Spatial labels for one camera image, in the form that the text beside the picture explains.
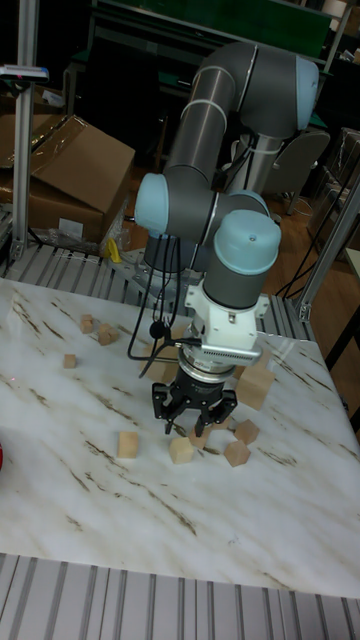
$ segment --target black cable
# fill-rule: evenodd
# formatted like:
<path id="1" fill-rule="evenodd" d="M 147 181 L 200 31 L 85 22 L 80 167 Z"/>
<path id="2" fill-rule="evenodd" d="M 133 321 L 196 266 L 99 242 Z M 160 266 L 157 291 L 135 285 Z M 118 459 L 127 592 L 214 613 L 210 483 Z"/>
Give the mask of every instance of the black cable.
<path id="1" fill-rule="evenodd" d="M 166 261 L 169 252 L 170 246 L 170 236 L 168 236 L 166 240 L 166 247 L 164 251 L 164 260 L 163 260 L 163 273 L 162 273 L 162 289 L 161 289 L 161 306 L 160 306 L 160 322 L 163 320 L 164 315 L 164 303 L 165 303 L 165 280 L 166 280 Z"/>
<path id="2" fill-rule="evenodd" d="M 166 347 L 174 347 L 179 342 L 181 344 L 188 344 L 195 347 L 201 346 L 201 340 L 199 338 L 180 338 L 179 340 L 165 340 L 164 343 L 160 345 L 160 347 L 155 351 L 155 353 L 150 358 L 148 358 L 148 361 L 145 367 L 143 368 L 142 372 L 140 373 L 139 378 L 144 377 L 145 373 L 148 371 L 148 369 L 150 369 L 154 360 L 156 360 L 159 353 L 161 353 L 163 349 L 165 349 Z"/>
<path id="3" fill-rule="evenodd" d="M 156 259 L 158 257 L 158 253 L 159 253 L 159 249 L 160 249 L 161 239 L 162 239 L 162 236 L 159 236 L 157 244 L 156 244 L 154 261 L 153 261 L 153 264 L 152 264 L 152 267 L 151 267 L 151 270 L 150 270 L 149 280 L 148 280 L 147 287 L 146 287 L 146 290 L 145 290 L 145 294 L 144 294 L 144 298 L 143 298 L 143 301 L 142 301 L 141 309 L 140 309 L 140 312 L 139 312 L 139 315 L 138 315 L 138 319 L 136 321 L 134 332 L 133 332 L 133 334 L 131 336 L 131 340 L 130 340 L 130 343 L 129 343 L 129 346 L 128 346 L 127 355 L 128 355 L 128 358 L 130 358 L 130 360 L 142 360 L 142 361 L 144 361 L 144 360 L 148 360 L 149 359 L 149 358 L 142 358 L 140 356 L 133 356 L 132 353 L 131 353 L 131 350 L 132 350 L 132 348 L 134 346 L 134 342 L 136 340 L 137 332 L 139 331 L 141 320 L 142 320 L 142 317 L 144 315 L 145 306 L 146 306 L 146 302 L 147 302 L 147 299 L 148 299 L 148 296 L 149 296 L 150 287 L 151 287 L 151 281 L 152 281 L 152 277 L 153 277 L 153 274 L 154 274 L 155 263 L 156 263 Z"/>
<path id="4" fill-rule="evenodd" d="M 214 189 L 214 187 L 217 186 L 217 184 L 221 180 L 221 178 L 223 178 L 224 176 L 227 176 L 230 171 L 232 171 L 232 170 L 234 170 L 236 168 L 238 168 L 238 170 L 241 169 L 241 167 L 244 164 L 246 158 L 248 157 L 248 155 L 249 155 L 249 153 L 250 153 L 250 151 L 252 149 L 252 145 L 253 145 L 253 142 L 255 141 L 256 136 L 255 136 L 255 133 L 253 132 L 253 130 L 250 129 L 250 127 L 244 128 L 243 129 L 243 133 L 245 133 L 245 134 L 247 133 L 250 136 L 248 146 L 245 147 L 245 149 L 243 150 L 241 155 L 230 165 L 230 167 L 228 167 L 227 169 L 223 169 L 223 170 L 219 171 L 219 173 L 217 174 L 215 180 L 213 181 L 213 184 L 212 184 L 212 187 L 211 187 L 212 189 Z M 234 176 L 231 178 L 230 184 L 233 181 L 235 175 L 236 174 L 234 174 Z"/>
<path id="5" fill-rule="evenodd" d="M 174 260 L 174 254 L 175 254 L 175 249 L 176 249 L 176 242 L 174 242 L 173 244 L 173 248 L 172 248 L 172 252 L 171 252 L 171 258 L 170 258 L 170 267 L 169 267 L 169 272 L 168 272 L 168 278 L 167 281 L 165 282 L 165 289 L 168 286 L 170 280 L 171 280 L 171 275 L 172 275 L 172 265 L 173 265 L 173 260 Z M 159 291 L 158 296 L 156 298 L 156 302 L 154 305 L 154 311 L 153 311 L 153 320 L 155 320 L 155 313 L 157 310 L 157 306 L 159 304 L 159 300 L 160 300 L 160 296 L 162 295 L 162 290 Z"/>
<path id="6" fill-rule="evenodd" d="M 356 167 L 357 167 L 357 165 L 358 165 L 358 163 L 359 163 L 359 160 L 360 160 L 360 156 L 358 157 L 358 159 L 357 159 L 356 163 L 354 164 L 354 167 L 353 167 L 352 171 L 351 171 L 351 172 L 350 172 L 350 174 L 348 175 L 348 177 L 347 177 L 347 179 L 346 179 L 346 181 L 345 181 L 344 185 L 341 187 L 341 189 L 340 189 L 340 191 L 339 191 L 338 195 L 336 196 L 336 198 L 335 198 L 334 202 L 333 202 L 333 203 L 332 203 L 332 205 L 330 206 L 329 211 L 327 212 L 327 214 L 326 214 L 326 216 L 324 217 L 324 219 L 323 219 L 322 223 L 320 224 L 320 226 L 319 226 L 319 228 L 318 228 L 317 232 L 315 233 L 315 235 L 314 235 L 314 237 L 313 237 L 313 239 L 312 239 L 312 242 L 311 242 L 311 244 L 310 244 L 310 247 L 308 248 L 308 250 L 307 250 L 307 252 L 306 252 L 306 254 L 305 254 L 305 257 L 303 258 L 303 260 L 301 261 L 301 263 L 300 263 L 300 265 L 299 265 L 298 269 L 296 270 L 294 277 L 292 278 L 292 280 L 291 280 L 287 285 L 285 285 L 286 291 L 285 291 L 285 293 L 284 293 L 284 295 L 283 295 L 283 300 L 287 297 L 287 295 L 288 295 L 288 293 L 289 293 L 289 291 L 290 291 L 291 287 L 293 286 L 294 282 L 296 282 L 296 280 L 298 279 L 298 278 L 297 278 L 297 276 L 299 275 L 299 272 L 301 271 L 301 269 L 302 269 L 302 267 L 304 266 L 304 264 L 305 264 L 306 260 L 308 259 L 309 255 L 310 255 L 310 253 L 311 253 L 311 251 L 312 251 L 312 249 L 313 249 L 313 247 L 315 246 L 315 242 L 316 242 L 316 240 L 318 239 L 318 237 L 319 237 L 319 235 L 320 235 L 321 231 L 323 230 L 323 228 L 324 228 L 325 224 L 326 224 L 326 223 L 327 223 L 327 221 L 329 220 L 329 218 L 330 218 L 330 216 L 331 216 L 332 212 L 334 211 L 334 209 L 335 209 L 335 207 L 336 207 L 337 203 L 339 202 L 339 200 L 340 200 L 340 198 L 341 198 L 341 196 L 342 196 L 342 194 L 343 194 L 344 190 L 347 188 L 347 185 L 349 184 L 349 181 L 350 181 L 350 179 L 351 179 L 351 177 L 352 177 L 352 175 L 353 175 L 353 173 L 354 173 L 354 171 L 355 171 L 355 169 L 356 169 Z"/>
<path id="7" fill-rule="evenodd" d="M 176 278 L 176 295 L 175 295 L 175 305 L 173 308 L 171 320 L 169 326 L 172 327 L 179 308 L 180 302 L 180 290 L 181 290 L 181 240 L 180 238 L 176 239 L 176 256 L 177 256 L 177 278 Z"/>
<path id="8" fill-rule="evenodd" d="M 347 246 L 349 240 L 351 239 L 351 236 L 357 231 L 357 229 L 359 227 L 359 224 L 360 224 L 360 219 L 358 220 L 358 222 L 357 222 L 357 224 L 355 226 L 355 229 L 350 229 L 348 235 L 346 236 L 346 240 L 342 243 L 339 251 L 337 252 L 336 258 L 344 251 L 344 249 Z M 316 262 L 314 262 L 314 264 L 311 265 L 311 267 L 309 267 L 309 269 L 307 269 L 307 271 L 310 271 L 311 269 L 313 269 L 313 267 L 316 265 Z M 294 293 L 290 293 L 288 297 L 289 298 L 293 298 L 294 296 L 296 296 L 297 293 L 301 293 L 303 289 L 304 289 L 304 287 L 300 287 L 300 289 L 297 289 L 296 291 L 294 291 Z"/>
<path id="9" fill-rule="evenodd" d="M 296 278 L 294 278 L 294 282 L 296 282 L 297 280 L 300 280 L 300 278 L 302 278 L 303 276 L 306 276 L 306 274 L 307 274 L 307 273 L 309 273 L 309 271 L 311 271 L 311 269 L 313 269 L 313 268 L 315 267 L 316 263 L 317 263 L 317 260 L 315 260 L 315 262 L 313 262 L 313 264 L 311 265 L 311 267 L 309 267 L 308 269 L 306 269 L 306 271 L 303 271 L 303 272 L 302 272 L 302 273 L 300 273 L 298 276 L 296 276 Z M 281 293 L 282 291 L 284 291 L 284 289 L 286 289 L 286 287 L 288 286 L 288 284 L 289 284 L 289 283 L 284 284 L 284 286 L 283 286 L 283 287 L 281 287 L 281 289 L 279 289 L 279 291 L 277 291 L 277 292 L 275 293 L 275 296 L 280 295 L 280 293 Z"/>
<path id="10" fill-rule="evenodd" d="M 255 142 L 255 149 L 256 149 L 257 136 L 256 136 L 254 142 Z M 248 186 L 248 183 L 249 183 L 250 171 L 251 171 L 252 163 L 253 163 L 253 160 L 254 160 L 255 149 L 254 149 L 254 151 L 252 153 L 250 152 L 250 158 L 249 158 L 248 166 L 246 168 L 246 178 L 245 178 L 245 183 L 244 183 L 244 189 L 247 189 L 247 186 Z"/>

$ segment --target cardboard box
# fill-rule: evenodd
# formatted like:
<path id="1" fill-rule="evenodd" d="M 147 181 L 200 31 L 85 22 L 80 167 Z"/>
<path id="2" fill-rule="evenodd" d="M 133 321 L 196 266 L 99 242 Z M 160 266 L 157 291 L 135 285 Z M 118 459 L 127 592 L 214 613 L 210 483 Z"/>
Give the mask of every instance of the cardboard box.
<path id="1" fill-rule="evenodd" d="M 44 142 L 54 129 L 64 122 L 61 115 L 36 115 L 33 117 L 33 135 L 31 148 Z M 5 115 L 0 118 L 0 168 L 12 169 L 14 166 L 15 116 Z"/>
<path id="2" fill-rule="evenodd" d="M 0 137 L 0 157 L 7 158 L 1 147 Z M 29 225 L 100 243 L 128 193 L 134 154 L 77 116 L 60 122 L 31 156 Z M 10 194 L 7 169 L 0 172 L 0 201 Z"/>
<path id="3" fill-rule="evenodd" d="M 342 186 L 349 179 L 351 189 L 360 174 L 360 131 L 342 128 L 326 164 Z"/>
<path id="4" fill-rule="evenodd" d="M 338 181 L 334 181 L 331 184 L 325 185 L 322 191 L 321 197 L 319 197 L 317 201 L 317 207 L 314 210 L 314 213 L 307 225 L 308 232 L 312 238 L 314 238 L 325 216 L 328 214 L 330 207 L 333 205 L 334 201 L 339 195 L 341 188 L 342 188 L 341 184 Z M 338 217 L 343 209 L 343 206 L 346 202 L 348 195 L 349 195 L 349 189 L 345 189 L 340 199 L 337 201 L 335 208 L 331 212 L 329 219 L 327 220 L 324 227 L 320 231 L 320 234 L 317 238 L 317 248 L 319 250 L 322 249 L 325 242 L 329 238 L 338 220 Z M 357 219 L 353 224 L 352 234 L 347 244 L 347 247 L 349 247 L 350 249 L 360 250 L 360 226 L 357 227 L 359 219 L 360 219 L 360 211 L 359 211 L 359 215 L 357 216 Z M 344 251 L 338 256 L 338 260 L 343 260 L 344 262 L 346 262 Z"/>
<path id="5" fill-rule="evenodd" d="M 54 104 L 62 101 L 62 91 L 57 89 L 48 89 L 46 85 L 35 85 L 34 90 L 34 114 L 36 115 L 60 115 L 65 113 L 65 105 L 59 106 Z M 2 91 L 0 93 L 0 115 L 14 114 L 16 106 L 16 98 L 10 91 Z"/>

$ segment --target wooden cube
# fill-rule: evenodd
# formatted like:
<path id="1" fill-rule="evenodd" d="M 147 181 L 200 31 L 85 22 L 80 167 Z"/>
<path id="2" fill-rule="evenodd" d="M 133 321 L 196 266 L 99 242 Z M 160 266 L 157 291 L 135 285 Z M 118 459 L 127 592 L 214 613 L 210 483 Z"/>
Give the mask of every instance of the wooden cube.
<path id="1" fill-rule="evenodd" d="M 75 369 L 76 356 L 73 353 L 67 353 L 64 356 L 64 369 Z"/>
<path id="2" fill-rule="evenodd" d="M 236 367 L 235 373 L 233 373 L 233 378 L 236 378 L 236 380 L 239 380 L 242 374 L 244 373 L 245 369 L 246 367 Z"/>
<path id="3" fill-rule="evenodd" d="M 214 431 L 216 431 L 217 429 L 228 429 L 230 422 L 231 422 L 231 416 L 226 418 L 226 420 L 224 420 L 224 422 L 221 422 L 220 424 L 217 424 L 216 422 L 214 422 L 211 425 L 211 428 L 214 429 Z"/>
<path id="4" fill-rule="evenodd" d="M 139 437 L 134 431 L 120 431 L 118 442 L 118 458 L 136 458 Z"/>
<path id="5" fill-rule="evenodd" d="M 99 327 L 99 333 L 108 333 L 110 329 L 112 329 L 111 324 L 109 324 L 108 322 L 104 322 Z"/>
<path id="6" fill-rule="evenodd" d="M 81 316 L 80 322 L 80 331 L 81 333 L 92 333 L 93 331 L 93 319 L 90 313 L 87 313 Z"/>
<path id="7" fill-rule="evenodd" d="M 260 360 L 256 363 L 255 366 L 259 366 L 261 365 L 262 367 L 266 368 L 270 358 L 271 358 L 271 351 L 269 351 L 268 349 L 264 349 L 262 352 L 262 356 L 260 358 Z"/>
<path id="8" fill-rule="evenodd" d="M 200 438 L 197 438 L 195 433 L 195 427 L 194 427 L 189 435 L 189 440 L 194 447 L 197 447 L 197 449 L 203 449 L 207 443 L 207 439 L 210 435 L 210 432 L 211 432 L 211 427 L 205 427 Z"/>
<path id="9" fill-rule="evenodd" d="M 250 458 L 251 451 L 247 448 L 242 440 L 229 444 L 224 452 L 224 456 L 232 467 L 238 467 L 245 464 Z"/>
<path id="10" fill-rule="evenodd" d="M 235 438 L 242 440 L 244 444 L 251 444 L 255 442 L 259 435 L 259 427 L 256 426 L 251 420 L 245 420 L 239 424 L 234 433 Z"/>
<path id="11" fill-rule="evenodd" d="M 152 350 L 144 353 L 145 357 L 149 357 Z M 146 376 L 153 382 L 163 382 L 164 384 L 173 380 L 179 370 L 177 362 L 158 362 L 155 361 L 146 372 Z"/>
<path id="12" fill-rule="evenodd" d="M 89 320 L 80 322 L 80 331 L 81 333 L 92 333 L 93 332 L 93 323 Z"/>
<path id="13" fill-rule="evenodd" d="M 116 342 L 116 340 L 119 337 L 119 332 L 116 329 L 114 329 L 114 327 L 110 327 L 110 329 L 109 329 L 109 331 L 107 333 L 110 336 L 111 342 Z"/>
<path id="14" fill-rule="evenodd" d="M 99 333 L 99 343 L 101 344 L 102 347 L 106 347 L 108 344 L 111 344 L 111 338 L 110 335 L 106 332 L 103 331 L 102 333 Z"/>
<path id="15" fill-rule="evenodd" d="M 274 380 L 275 374 L 262 366 L 247 367 L 236 387 L 237 399 L 260 411 Z"/>
<path id="16" fill-rule="evenodd" d="M 169 447 L 169 453 L 174 464 L 190 462 L 194 451 L 195 449 L 189 438 L 174 438 Z"/>

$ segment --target chair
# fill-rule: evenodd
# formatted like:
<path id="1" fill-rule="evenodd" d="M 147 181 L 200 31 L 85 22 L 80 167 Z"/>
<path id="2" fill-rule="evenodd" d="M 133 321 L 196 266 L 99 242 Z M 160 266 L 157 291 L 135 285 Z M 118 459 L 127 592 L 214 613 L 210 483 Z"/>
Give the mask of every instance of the chair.
<path id="1" fill-rule="evenodd" d="M 95 38 L 86 65 L 79 115 L 148 159 L 164 140 L 156 56 Z M 160 161 L 161 151 L 157 153 Z"/>
<path id="2" fill-rule="evenodd" d="M 291 216 L 300 192 L 317 159 L 330 142 L 326 131 L 305 131 L 280 151 L 267 177 L 263 194 L 292 192 L 287 214 Z"/>

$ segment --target marble table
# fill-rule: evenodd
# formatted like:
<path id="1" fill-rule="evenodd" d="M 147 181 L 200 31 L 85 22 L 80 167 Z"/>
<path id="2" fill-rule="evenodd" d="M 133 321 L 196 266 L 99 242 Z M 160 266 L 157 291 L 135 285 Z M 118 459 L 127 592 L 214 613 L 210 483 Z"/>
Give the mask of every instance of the marble table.
<path id="1" fill-rule="evenodd" d="M 82 335 L 83 313 L 119 341 Z M 137 314 L 0 281 L 0 551 L 360 597 L 359 447 L 317 345 L 260 335 L 276 381 L 260 412 L 235 411 L 260 427 L 245 466 L 221 455 L 230 430 L 175 466 L 177 434 L 164 434 L 151 381 L 126 358 Z M 177 424 L 190 429 L 194 414 Z M 138 432 L 136 460 L 114 457 L 119 430 Z"/>

